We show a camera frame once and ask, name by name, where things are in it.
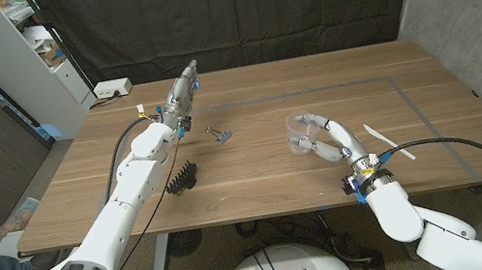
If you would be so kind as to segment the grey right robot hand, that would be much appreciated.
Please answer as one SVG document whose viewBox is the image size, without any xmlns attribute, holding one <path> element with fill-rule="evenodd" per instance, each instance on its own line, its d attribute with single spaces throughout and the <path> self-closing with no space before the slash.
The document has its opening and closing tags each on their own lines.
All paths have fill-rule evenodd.
<svg viewBox="0 0 482 270">
<path fill-rule="evenodd" d="M 361 203 L 366 203 L 370 195 L 380 191 L 380 196 L 399 194 L 407 196 L 398 182 L 393 180 L 393 173 L 385 169 L 377 169 L 375 163 L 369 161 L 367 148 L 362 141 L 343 124 L 318 114 L 299 113 L 292 118 L 293 124 L 308 127 L 301 135 L 289 136 L 288 144 L 314 152 L 328 162 L 346 161 L 352 174 L 343 179 L 347 195 L 355 194 Z M 328 132 L 336 146 L 311 138 L 309 130 L 318 128 Z"/>
</svg>

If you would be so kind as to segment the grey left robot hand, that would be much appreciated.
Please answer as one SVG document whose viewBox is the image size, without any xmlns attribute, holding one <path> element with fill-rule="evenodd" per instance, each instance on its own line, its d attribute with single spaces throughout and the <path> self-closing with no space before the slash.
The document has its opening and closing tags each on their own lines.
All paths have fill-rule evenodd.
<svg viewBox="0 0 482 270">
<path fill-rule="evenodd" d="M 162 123 L 175 133 L 182 128 L 188 131 L 191 127 L 190 112 L 199 86 L 196 63 L 194 58 L 173 82 L 160 114 Z"/>
</svg>

